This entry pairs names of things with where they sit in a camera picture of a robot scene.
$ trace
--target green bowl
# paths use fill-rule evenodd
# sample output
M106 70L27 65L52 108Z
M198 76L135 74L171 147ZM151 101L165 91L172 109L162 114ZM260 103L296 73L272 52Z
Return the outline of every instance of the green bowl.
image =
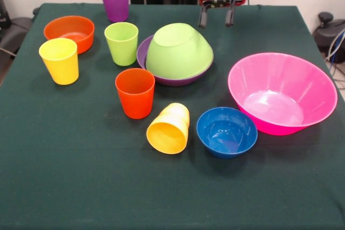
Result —
M146 69L156 76L184 79L206 70L213 62L213 50L192 26L183 23L160 28L150 43Z

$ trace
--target orange bowl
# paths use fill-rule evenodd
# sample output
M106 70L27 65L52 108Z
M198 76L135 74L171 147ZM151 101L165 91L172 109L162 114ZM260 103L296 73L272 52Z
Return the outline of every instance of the orange bowl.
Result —
M44 28L47 40L68 38L74 40L78 54L86 52L93 44L95 25L83 16L63 16L49 22Z

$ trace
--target magenta bowl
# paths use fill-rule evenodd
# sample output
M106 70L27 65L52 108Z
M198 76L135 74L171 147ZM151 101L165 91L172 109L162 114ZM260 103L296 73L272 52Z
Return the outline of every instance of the magenta bowl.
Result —
M337 104L330 77L307 60L283 53L258 53L230 70L229 90L259 131L289 135L325 120Z
M139 66L143 69L146 69L146 57L147 57L147 51L149 49L150 43L152 41L153 35L146 38L138 47L136 51L136 60L139 64ZM201 72L200 74L197 74L195 76L191 76L190 78L184 78L184 79L168 79L168 78L161 78L159 76L154 75L156 82L159 82L166 86L185 86L190 83L193 83L194 81L198 80L203 74L207 72L207 70L211 67L210 66Z

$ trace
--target yellow cup lying on side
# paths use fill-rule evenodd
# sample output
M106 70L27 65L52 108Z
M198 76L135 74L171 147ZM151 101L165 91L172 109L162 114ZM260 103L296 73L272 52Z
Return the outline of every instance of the yellow cup lying on side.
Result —
M78 79L77 44L73 40L48 40L41 45L38 52L55 83L69 85Z
M180 103L167 106L146 131L150 145L164 154L177 154L187 146L189 111Z

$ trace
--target light green cup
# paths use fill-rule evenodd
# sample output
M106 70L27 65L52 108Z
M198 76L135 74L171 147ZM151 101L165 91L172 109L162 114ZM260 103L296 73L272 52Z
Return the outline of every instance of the light green cup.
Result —
M155 76L185 79L207 70L213 62L213 50L206 39L184 23L160 28L150 43L146 69Z
M115 64L129 66L135 62L138 34L138 28L127 22L111 24L104 30Z

